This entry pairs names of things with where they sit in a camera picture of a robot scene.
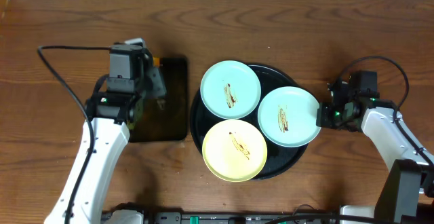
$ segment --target light blue plate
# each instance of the light blue plate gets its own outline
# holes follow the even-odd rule
[[[205,107],[224,119],[250,114],[260,100],[260,82],[255,72],[237,61],[222,61],[207,70],[201,82]]]
[[[268,93],[258,110],[258,122],[264,135],[277,145],[299,147],[319,133],[316,125],[319,103],[306,90],[277,88]]]

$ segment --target orange part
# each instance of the orange part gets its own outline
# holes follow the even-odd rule
[[[154,66],[159,67],[160,66],[160,58],[154,57]]]

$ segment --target green switch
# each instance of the green switch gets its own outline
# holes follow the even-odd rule
[[[199,224],[199,217],[190,217],[190,224]]]

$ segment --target cable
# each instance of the cable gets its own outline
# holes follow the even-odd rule
[[[109,74],[105,74],[102,77],[100,77],[98,79],[98,81],[96,81],[96,83],[95,83],[94,92],[92,94],[97,94],[100,91],[102,85],[104,85],[104,82],[106,81],[106,79],[109,77],[110,77]]]
[[[60,84],[62,84],[62,86],[64,86],[66,88],[68,93],[73,97],[74,101],[79,106],[80,111],[82,112],[82,114],[83,114],[83,116],[87,122],[87,126],[89,127],[89,135],[90,135],[89,149],[87,150],[86,158],[84,160],[83,166],[81,167],[81,170],[80,170],[79,176],[77,177],[77,181],[75,182],[74,188],[71,192],[71,196],[70,196],[69,202],[68,202],[68,208],[66,209],[66,212],[65,212],[65,224],[69,224],[70,218],[71,218],[71,216],[73,216],[72,209],[73,209],[73,205],[74,205],[75,196],[77,195],[77,191],[79,189],[80,182],[83,178],[84,172],[86,171],[86,167],[89,164],[92,152],[94,151],[94,147],[95,147],[94,129],[92,128],[92,124],[86,115],[86,111],[85,111],[84,106],[81,103],[80,99],[77,97],[77,95],[75,95],[75,93],[68,86],[68,84],[65,82],[65,80],[63,80],[63,78],[54,70],[54,68],[45,59],[44,55],[42,54],[42,50],[45,50],[45,49],[111,50],[111,48],[98,48],[98,47],[92,48],[92,47],[77,47],[77,46],[74,47],[74,46],[65,46],[65,45],[50,45],[50,46],[40,46],[40,47],[38,47],[38,50],[37,50],[38,55],[42,59],[42,62],[44,63],[44,65],[50,70],[50,72],[54,75],[54,77],[60,82]]]
[[[412,138],[410,138],[410,136],[408,136],[407,132],[402,128],[401,124],[399,123],[399,118],[397,118],[397,113],[399,111],[399,109],[401,108],[402,104],[404,104],[404,102],[406,101],[408,92],[410,90],[410,85],[408,83],[408,77],[406,72],[402,69],[402,67],[396,63],[394,60],[390,59],[390,58],[386,58],[384,56],[366,56],[363,58],[359,58],[357,60],[354,60],[353,62],[351,62],[350,64],[348,64],[345,69],[343,69],[339,76],[338,79],[336,79],[336,81],[330,86],[331,88],[334,87],[334,85],[336,84],[336,82],[338,82],[338,80],[354,65],[357,64],[358,62],[364,61],[364,60],[369,60],[369,59],[381,59],[381,60],[386,60],[390,63],[392,63],[393,65],[395,65],[399,71],[401,71],[401,74],[403,75],[404,81],[406,83],[406,91],[404,92],[404,96],[402,97],[401,101],[399,102],[398,106],[394,108],[393,110],[393,121],[395,122],[396,126],[398,127],[398,130],[404,135],[404,137],[408,140],[408,142],[413,146],[414,150],[416,151],[416,154],[420,154],[420,156],[422,156],[422,158],[428,163],[428,165],[430,166],[434,166],[433,162],[423,153],[423,151],[425,150],[423,147],[419,147]]]
[[[299,220],[343,220],[343,221],[356,221],[361,223],[372,223],[372,224],[394,224],[389,221],[376,220],[370,217],[357,217],[345,214],[304,214],[299,216],[282,217],[269,221],[265,224],[280,224],[285,221],[299,221]]]
[[[300,208],[302,208],[302,207],[310,207],[310,208],[312,208],[312,210],[315,209],[315,208],[313,208],[313,207],[312,207],[311,205],[309,205],[309,204],[301,204],[301,205],[299,205],[299,206],[298,206],[298,207],[293,211],[292,216],[295,217],[297,211],[298,211]]]

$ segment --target plate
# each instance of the plate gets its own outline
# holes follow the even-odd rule
[[[232,60],[209,68],[202,78],[200,91],[207,109],[224,119],[245,117],[260,100],[260,82],[255,72]]]
[[[283,147],[299,147],[312,141],[321,130],[316,125],[319,103],[306,90],[282,87],[268,93],[258,110],[264,135]]]
[[[253,125],[230,119],[217,123],[202,146],[206,166],[219,178],[241,182],[255,177],[267,160],[267,144]]]

